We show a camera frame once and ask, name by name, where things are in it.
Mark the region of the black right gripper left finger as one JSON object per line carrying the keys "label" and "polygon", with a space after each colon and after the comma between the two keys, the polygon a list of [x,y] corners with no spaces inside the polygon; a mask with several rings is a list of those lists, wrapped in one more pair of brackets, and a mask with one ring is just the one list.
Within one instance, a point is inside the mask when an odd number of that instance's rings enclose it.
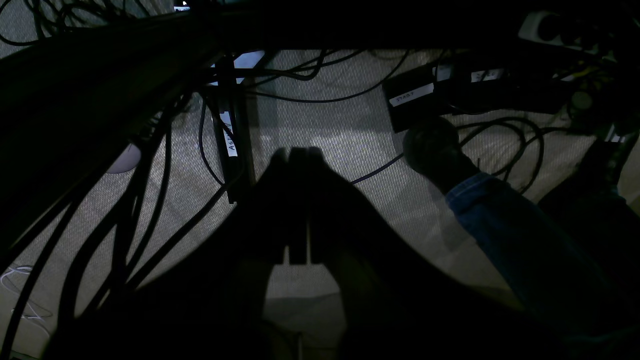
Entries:
{"label": "black right gripper left finger", "polygon": [[286,151],[199,248],[166,272],[167,360],[295,360],[286,332],[265,319],[266,292],[288,233]]}

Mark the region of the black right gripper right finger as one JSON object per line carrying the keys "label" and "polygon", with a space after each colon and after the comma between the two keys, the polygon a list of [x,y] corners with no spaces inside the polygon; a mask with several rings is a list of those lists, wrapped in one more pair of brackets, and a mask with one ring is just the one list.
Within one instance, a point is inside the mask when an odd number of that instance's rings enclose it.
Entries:
{"label": "black right gripper right finger", "polygon": [[311,256],[334,277],[347,328],[339,360],[472,360],[481,353],[463,300],[446,276],[393,230],[320,148],[302,150]]}

